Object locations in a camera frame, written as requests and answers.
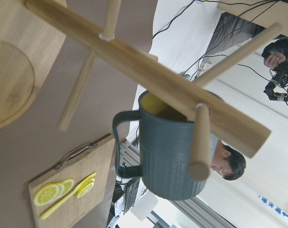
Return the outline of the front lemon slice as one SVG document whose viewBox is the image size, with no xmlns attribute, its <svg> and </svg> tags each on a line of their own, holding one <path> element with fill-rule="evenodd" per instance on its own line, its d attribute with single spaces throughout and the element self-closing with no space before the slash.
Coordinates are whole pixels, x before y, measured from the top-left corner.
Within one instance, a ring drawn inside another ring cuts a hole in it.
<svg viewBox="0 0 288 228">
<path fill-rule="evenodd" d="M 41 187 L 34 195 L 33 202 L 36 206 L 44 206 L 53 202 L 60 193 L 57 183 L 50 183 Z"/>
</svg>

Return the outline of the lemon slice by knife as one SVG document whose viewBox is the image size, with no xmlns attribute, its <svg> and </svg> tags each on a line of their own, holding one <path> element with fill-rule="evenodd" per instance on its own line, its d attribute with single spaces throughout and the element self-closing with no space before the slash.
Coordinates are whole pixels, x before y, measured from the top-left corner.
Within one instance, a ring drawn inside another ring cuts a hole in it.
<svg viewBox="0 0 288 228">
<path fill-rule="evenodd" d="M 86 195 L 94 186 L 94 182 L 90 181 L 84 184 L 78 191 L 77 191 L 77 198 L 81 198 Z"/>
<path fill-rule="evenodd" d="M 94 183 L 94 181 L 95 181 L 95 178 L 94 178 L 94 177 L 92 177 L 92 178 L 90 178 L 90 179 L 86 179 L 86 180 L 82 183 L 81 187 L 84 188 L 84 187 L 86 187 L 87 185 L 89 185 L 90 183 Z"/>
</svg>

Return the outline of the teal cup yellow inside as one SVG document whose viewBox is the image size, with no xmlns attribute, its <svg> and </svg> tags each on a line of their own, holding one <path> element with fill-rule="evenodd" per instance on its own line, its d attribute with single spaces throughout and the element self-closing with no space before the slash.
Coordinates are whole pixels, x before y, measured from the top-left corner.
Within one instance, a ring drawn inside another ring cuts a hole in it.
<svg viewBox="0 0 288 228">
<path fill-rule="evenodd" d="M 139 121 L 140 164 L 120 164 L 117 128 L 123 122 Z M 193 180 L 188 164 L 195 124 L 186 116 L 145 91 L 139 109 L 115 115 L 112 121 L 116 143 L 115 170 L 122 178 L 141 177 L 154 194 L 168 200 L 185 200 L 198 195 L 206 181 Z"/>
</svg>

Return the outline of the person in yellow shirt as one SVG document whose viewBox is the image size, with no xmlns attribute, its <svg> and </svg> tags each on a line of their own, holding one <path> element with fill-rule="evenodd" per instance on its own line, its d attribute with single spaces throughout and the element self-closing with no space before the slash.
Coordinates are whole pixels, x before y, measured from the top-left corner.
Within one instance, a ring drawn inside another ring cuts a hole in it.
<svg viewBox="0 0 288 228">
<path fill-rule="evenodd" d="M 217 172 L 223 179 L 234 181 L 240 178 L 246 169 L 244 156 L 226 145 L 222 140 L 218 140 L 210 168 Z"/>
</svg>

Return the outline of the black keyboard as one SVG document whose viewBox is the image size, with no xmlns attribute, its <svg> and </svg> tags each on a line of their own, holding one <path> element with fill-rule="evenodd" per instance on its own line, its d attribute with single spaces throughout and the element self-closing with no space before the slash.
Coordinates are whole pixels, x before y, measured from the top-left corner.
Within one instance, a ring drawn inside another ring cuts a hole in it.
<svg viewBox="0 0 288 228">
<path fill-rule="evenodd" d="M 125 203 L 123 214 L 126 214 L 134 205 L 139 189 L 140 177 L 131 179 L 125 186 Z"/>
</svg>

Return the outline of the rear lemon slice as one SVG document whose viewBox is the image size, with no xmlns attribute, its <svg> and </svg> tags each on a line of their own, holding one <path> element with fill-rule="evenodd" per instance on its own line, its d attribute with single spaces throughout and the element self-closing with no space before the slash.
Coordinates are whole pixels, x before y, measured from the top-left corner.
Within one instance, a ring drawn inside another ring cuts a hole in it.
<svg viewBox="0 0 288 228">
<path fill-rule="evenodd" d="M 65 186 L 65 190 L 64 190 L 63 194 L 66 194 L 74 186 L 74 179 L 68 178 L 68 179 L 65 179 L 64 181 L 62 181 L 62 183 Z"/>
</svg>

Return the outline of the bamboo cup storage rack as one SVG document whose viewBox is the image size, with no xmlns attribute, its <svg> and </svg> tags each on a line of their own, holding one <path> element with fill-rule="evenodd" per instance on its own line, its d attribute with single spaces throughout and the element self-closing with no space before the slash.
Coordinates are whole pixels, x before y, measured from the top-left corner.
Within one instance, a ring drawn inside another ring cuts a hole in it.
<svg viewBox="0 0 288 228">
<path fill-rule="evenodd" d="M 214 133 L 251 158 L 271 131 L 219 98 L 204 86 L 264 44 L 270 26 L 193 83 L 148 54 L 115 38 L 100 38 L 102 29 L 74 13 L 63 0 L 0 0 L 0 128 L 19 118 L 32 105 L 57 58 L 66 36 L 92 48 L 113 67 L 162 99 L 195 123 L 189 176 L 209 176 L 209 133 Z"/>
</svg>

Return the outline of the wooden cutting board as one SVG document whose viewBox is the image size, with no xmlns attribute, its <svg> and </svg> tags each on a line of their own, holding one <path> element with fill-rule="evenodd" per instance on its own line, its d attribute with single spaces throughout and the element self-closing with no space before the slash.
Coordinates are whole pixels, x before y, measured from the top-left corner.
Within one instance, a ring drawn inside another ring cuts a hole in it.
<svg viewBox="0 0 288 228">
<path fill-rule="evenodd" d="M 107 134 L 92 144 L 28 183 L 34 228 L 71 228 L 104 200 L 115 139 Z M 35 196 L 45 187 L 53 188 L 53 201 L 38 206 Z"/>
</svg>

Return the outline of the middle lemon slice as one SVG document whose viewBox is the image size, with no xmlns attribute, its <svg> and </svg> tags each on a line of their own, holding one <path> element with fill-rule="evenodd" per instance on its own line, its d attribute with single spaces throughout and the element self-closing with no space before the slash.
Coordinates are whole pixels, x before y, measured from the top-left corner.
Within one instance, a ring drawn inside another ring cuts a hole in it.
<svg viewBox="0 0 288 228">
<path fill-rule="evenodd" d="M 64 186 L 64 184 L 61 183 L 61 182 L 58 182 L 58 183 L 57 183 L 57 186 L 59 187 L 59 192 L 58 192 L 56 198 L 59 199 L 59 198 L 61 198 L 62 195 L 63 195 L 63 192 L 64 192 L 64 190 L 65 190 L 65 186 Z"/>
</svg>

